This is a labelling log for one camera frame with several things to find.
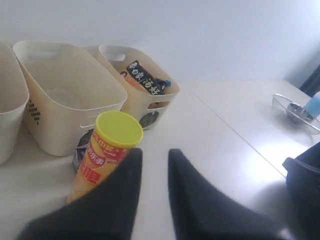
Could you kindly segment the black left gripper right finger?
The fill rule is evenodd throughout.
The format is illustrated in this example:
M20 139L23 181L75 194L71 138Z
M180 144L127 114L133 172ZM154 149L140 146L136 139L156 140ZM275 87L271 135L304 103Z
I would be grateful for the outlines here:
M210 184L180 149L168 152L168 194L178 240L288 240L269 217L232 200Z

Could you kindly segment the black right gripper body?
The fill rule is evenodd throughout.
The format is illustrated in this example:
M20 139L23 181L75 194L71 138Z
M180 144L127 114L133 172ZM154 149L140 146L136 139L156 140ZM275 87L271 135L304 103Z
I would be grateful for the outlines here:
M306 235L320 234L320 144L282 163L286 187Z

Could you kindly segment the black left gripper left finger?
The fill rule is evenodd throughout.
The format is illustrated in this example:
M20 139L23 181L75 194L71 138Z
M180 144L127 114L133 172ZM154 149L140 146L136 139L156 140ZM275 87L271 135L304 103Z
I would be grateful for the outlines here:
M19 240L129 240L139 203L143 152L133 148L93 190L25 225Z

